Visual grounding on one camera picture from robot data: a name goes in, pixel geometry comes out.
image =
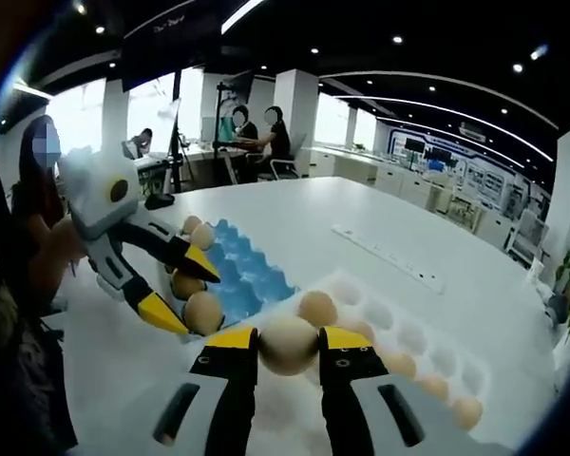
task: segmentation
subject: chair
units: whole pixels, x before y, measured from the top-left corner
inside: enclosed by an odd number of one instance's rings
[[[534,257],[542,257],[542,241],[549,227],[529,209],[523,209],[520,222],[509,238],[504,251],[519,258],[528,266],[532,264]]]
[[[295,159],[302,149],[302,144],[306,140],[306,133],[296,135],[289,149],[290,159],[270,159],[269,164],[272,173],[260,173],[257,178],[262,181],[280,181],[285,179],[300,179],[300,175],[295,169]]]

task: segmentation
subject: blue egg tray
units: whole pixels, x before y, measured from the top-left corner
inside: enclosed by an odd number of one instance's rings
[[[216,239],[205,254],[218,269],[221,282],[207,282],[207,289],[221,304],[222,328],[235,325],[299,291],[287,283],[283,271],[268,265],[264,253],[254,249],[251,240],[239,233],[236,226],[225,219],[211,226]],[[175,297],[173,301],[174,307],[181,311],[184,301]]]

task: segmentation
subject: power strip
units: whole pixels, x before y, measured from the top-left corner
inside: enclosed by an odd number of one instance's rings
[[[334,225],[332,231],[344,239],[358,245],[364,250],[367,250],[371,254],[383,259],[387,263],[391,264],[400,271],[403,271],[409,276],[412,276],[420,283],[430,288],[433,292],[438,295],[444,292],[444,282],[433,272],[423,270],[418,268],[409,261],[397,256],[388,251],[388,249],[383,246],[380,242],[372,242],[369,239],[365,239],[357,235],[352,230],[347,230],[340,225]]]

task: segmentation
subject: dark hair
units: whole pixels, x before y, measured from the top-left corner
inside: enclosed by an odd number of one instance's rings
[[[245,122],[249,120],[249,109],[246,105],[240,104],[232,111],[232,117],[235,117],[235,114],[238,112],[242,112],[243,116],[245,116]]]
[[[15,186],[19,187],[16,194],[22,199],[33,201],[33,206],[43,217],[47,226],[52,228],[64,217],[64,206],[57,191],[53,169],[38,163],[33,150],[34,139],[41,137],[42,129],[49,125],[54,128],[53,120],[49,116],[40,116],[31,121],[26,128],[21,140],[19,155],[19,181]],[[12,204],[14,209],[17,204],[14,189]]]
[[[278,106],[270,106],[268,109],[264,111],[264,114],[266,114],[271,109],[276,113],[276,122],[277,123],[283,122],[283,110]]]

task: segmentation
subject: black ceiling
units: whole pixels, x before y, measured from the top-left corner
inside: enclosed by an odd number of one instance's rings
[[[244,3],[219,1],[226,3],[227,10]],[[137,6],[125,0],[87,0],[86,15],[68,7],[57,16],[55,27],[45,34],[29,62],[28,83],[35,86],[65,65],[120,48],[122,37],[133,25],[180,2],[153,0]],[[555,158],[557,138],[570,129],[570,14],[563,23],[558,20],[558,9],[535,10],[513,10],[513,6],[497,10],[481,4],[448,7],[443,2],[265,0],[222,37],[224,52],[212,57],[206,70],[232,73],[252,67],[268,76],[293,67],[318,76],[375,70],[421,73],[425,76],[370,74],[334,79],[363,95],[438,105],[483,119]],[[103,35],[95,33],[98,25],[106,27]],[[401,36],[403,43],[394,44],[394,35]],[[530,53],[545,44],[547,54],[532,61]],[[312,54],[311,48],[318,48],[319,53]],[[524,66],[523,73],[513,71],[516,63]],[[260,70],[262,65],[268,69]],[[500,92],[538,111],[559,129],[505,98],[427,75]],[[118,68],[98,64],[38,88],[56,93],[105,76],[118,77]],[[325,83],[325,91],[346,94]],[[432,108],[377,103],[401,120],[438,129],[469,122]],[[366,104],[361,106],[371,110]],[[502,108],[508,110],[506,115]],[[15,121],[9,116],[10,123]],[[552,183],[554,163],[497,129],[485,125],[482,129],[493,141],[487,145],[526,165],[528,177]]]

